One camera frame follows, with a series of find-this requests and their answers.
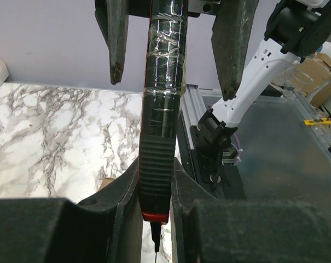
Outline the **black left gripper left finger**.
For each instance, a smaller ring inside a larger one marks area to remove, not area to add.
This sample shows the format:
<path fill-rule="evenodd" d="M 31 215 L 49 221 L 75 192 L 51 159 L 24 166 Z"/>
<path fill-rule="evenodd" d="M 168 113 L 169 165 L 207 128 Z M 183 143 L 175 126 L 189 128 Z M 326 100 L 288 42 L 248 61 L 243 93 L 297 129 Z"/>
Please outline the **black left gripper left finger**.
<path fill-rule="evenodd" d="M 137 163 L 92 196 L 0 199 L 0 262 L 140 262 Z"/>

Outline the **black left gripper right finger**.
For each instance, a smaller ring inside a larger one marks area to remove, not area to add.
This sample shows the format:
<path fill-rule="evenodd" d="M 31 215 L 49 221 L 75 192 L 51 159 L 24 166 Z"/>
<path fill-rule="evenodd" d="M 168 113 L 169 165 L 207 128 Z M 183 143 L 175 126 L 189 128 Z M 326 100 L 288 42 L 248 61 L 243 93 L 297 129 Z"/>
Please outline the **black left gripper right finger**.
<path fill-rule="evenodd" d="M 305 202 L 217 199 L 174 163 L 174 262 L 331 262 L 331 230 Z"/>

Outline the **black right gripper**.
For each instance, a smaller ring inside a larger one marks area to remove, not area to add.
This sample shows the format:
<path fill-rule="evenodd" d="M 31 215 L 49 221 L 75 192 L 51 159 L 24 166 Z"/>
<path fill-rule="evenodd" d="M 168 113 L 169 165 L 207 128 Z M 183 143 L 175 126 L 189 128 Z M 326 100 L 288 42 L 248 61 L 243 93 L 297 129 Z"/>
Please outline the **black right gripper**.
<path fill-rule="evenodd" d="M 129 14 L 149 17 L 150 0 L 128 0 Z M 242 81 L 256 0 L 189 0 L 188 16 L 216 15 L 212 49 L 224 100 L 235 97 Z"/>

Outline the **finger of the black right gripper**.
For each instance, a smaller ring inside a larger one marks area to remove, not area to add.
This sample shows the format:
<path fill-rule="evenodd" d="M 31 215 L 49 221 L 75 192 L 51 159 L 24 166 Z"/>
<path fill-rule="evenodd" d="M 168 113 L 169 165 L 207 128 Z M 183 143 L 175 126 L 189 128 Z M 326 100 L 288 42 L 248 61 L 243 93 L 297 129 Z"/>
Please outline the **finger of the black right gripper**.
<path fill-rule="evenodd" d="M 110 82 L 121 82 L 129 25 L 129 2 L 95 0 L 95 18 L 109 50 Z"/>

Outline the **brown cardboard express box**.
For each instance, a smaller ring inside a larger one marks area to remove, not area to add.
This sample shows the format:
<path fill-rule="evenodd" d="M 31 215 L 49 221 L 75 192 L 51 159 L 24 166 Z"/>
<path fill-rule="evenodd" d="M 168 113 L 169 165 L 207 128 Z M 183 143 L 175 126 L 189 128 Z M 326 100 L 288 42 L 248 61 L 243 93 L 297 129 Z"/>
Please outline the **brown cardboard express box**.
<path fill-rule="evenodd" d="M 102 190 L 103 188 L 111 184 L 114 180 L 115 180 L 114 178 L 103 178 L 98 191 Z"/>

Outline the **red black utility knife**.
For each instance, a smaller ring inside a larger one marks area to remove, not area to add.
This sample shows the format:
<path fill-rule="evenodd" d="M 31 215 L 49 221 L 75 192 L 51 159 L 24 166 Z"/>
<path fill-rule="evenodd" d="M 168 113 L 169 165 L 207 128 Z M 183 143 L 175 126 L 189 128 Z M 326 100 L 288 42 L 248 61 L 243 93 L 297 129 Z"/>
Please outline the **red black utility knife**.
<path fill-rule="evenodd" d="M 181 97 L 188 1 L 152 1 L 138 154 L 138 200 L 159 252 L 168 223 Z"/>

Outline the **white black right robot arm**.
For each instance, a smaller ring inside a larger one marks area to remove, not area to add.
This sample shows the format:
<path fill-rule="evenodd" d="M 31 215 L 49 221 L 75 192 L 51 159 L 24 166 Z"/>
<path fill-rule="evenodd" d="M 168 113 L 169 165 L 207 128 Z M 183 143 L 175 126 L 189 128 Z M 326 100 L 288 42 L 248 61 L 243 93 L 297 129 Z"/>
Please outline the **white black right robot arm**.
<path fill-rule="evenodd" d="M 95 2 L 112 84 L 123 76 L 129 16 L 149 19 L 140 154 L 175 150 L 190 17 L 215 17 L 211 44 L 222 98 L 198 122 L 209 153 L 229 146 L 243 115 L 280 72 L 329 40 L 331 1 L 280 1 L 256 54 L 246 61 L 257 7 L 257 1 Z"/>

